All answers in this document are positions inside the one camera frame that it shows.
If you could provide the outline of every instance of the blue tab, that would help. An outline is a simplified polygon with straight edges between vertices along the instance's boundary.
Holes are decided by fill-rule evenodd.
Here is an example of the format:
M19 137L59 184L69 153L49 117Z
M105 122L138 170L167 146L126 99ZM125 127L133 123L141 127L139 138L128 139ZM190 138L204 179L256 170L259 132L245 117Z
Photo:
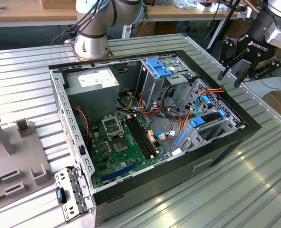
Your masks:
M205 121L201 117L196 117L196 118L190 120L190 124L193 127L197 127L197 126L202 125L204 123L205 123Z
M222 116L222 119L226 117L226 112L224 110L220 110L219 114Z
M173 73L171 71L168 71L166 68L162 69L162 70L157 70L156 71L156 76L157 77L169 77L173 75Z
M148 59L146 60L146 63L147 63L148 66L151 68L151 70L154 70L154 69L156 69L156 70L157 70L157 69L161 69L161 68L164 66L164 64L161 63L158 58L148 58Z
M180 144L180 142L183 140L184 136L186 135L185 132L183 132L180 136L180 138L178 139L178 141L176 142L176 144L174 145L173 149L176 150L176 148L178 147L178 145Z
M173 75L171 71L168 71L165 64L160 62L158 58L148 58L146 63L151 68L152 71L156 73L157 77L168 77Z
M57 197L61 198L61 191L60 190L57 191Z

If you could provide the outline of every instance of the green motherboard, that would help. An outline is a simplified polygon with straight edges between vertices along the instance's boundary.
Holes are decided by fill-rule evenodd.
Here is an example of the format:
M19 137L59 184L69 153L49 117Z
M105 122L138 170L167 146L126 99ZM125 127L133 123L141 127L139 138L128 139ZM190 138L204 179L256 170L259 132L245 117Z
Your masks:
M137 121L146 137L149 138L148 131L150 130L143 116L137 117ZM154 149L159 153L154 157L146 158L136 143L125 119L121 119L120 123L124 130L124 135L121 137L115 136L111 140L107 139L106 130L102 123L91 127L93 150L92 162L95 167L95 172L91 176L94 188L102 187L105 184L116 181L131 173L142 170L168 158L166 151L158 142L150 142ZM107 132L111 128L113 131L118 130L114 126L114 122L109 123Z

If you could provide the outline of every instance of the ram slot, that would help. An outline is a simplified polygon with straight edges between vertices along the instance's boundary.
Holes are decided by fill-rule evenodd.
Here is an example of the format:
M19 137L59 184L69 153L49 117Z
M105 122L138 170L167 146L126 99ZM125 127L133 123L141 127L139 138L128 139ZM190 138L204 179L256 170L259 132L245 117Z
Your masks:
M151 155L155 156L156 151L152 146L151 142L145 135L144 131L142 130L139 122L136 119L128 119L126 120L126 124L130 129L136 143L140 147L142 153L144 154L145 158L150 158Z

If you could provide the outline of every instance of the slotted aluminum surface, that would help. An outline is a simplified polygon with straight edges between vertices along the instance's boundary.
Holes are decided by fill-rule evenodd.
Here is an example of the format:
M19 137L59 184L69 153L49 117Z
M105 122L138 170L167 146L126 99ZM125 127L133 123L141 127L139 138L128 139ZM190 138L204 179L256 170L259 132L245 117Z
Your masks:
M110 47L115 56L182 49L214 80L220 71L215 59L179 34L112 40ZM34 121L53 173L72 159L47 66L74 61L68 45L0 51L1 124L25 117ZM220 164L101 227L281 227L281 120L251 92L233 88L228 76L217 83L262 129ZM0 228L91 227L86 216L65 224L55 188L53 184L0 209Z

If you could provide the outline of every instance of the robotiq logo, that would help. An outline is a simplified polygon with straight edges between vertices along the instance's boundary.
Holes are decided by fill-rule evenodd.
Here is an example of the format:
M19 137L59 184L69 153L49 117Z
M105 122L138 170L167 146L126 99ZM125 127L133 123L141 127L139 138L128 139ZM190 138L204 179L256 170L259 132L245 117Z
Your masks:
M263 51L268 51L268 48L263 47L262 45L256 44L253 41L250 41L250 43L248 45L253 45L253 46L255 46L255 47L257 47L257 48L259 48L259 49L261 49Z

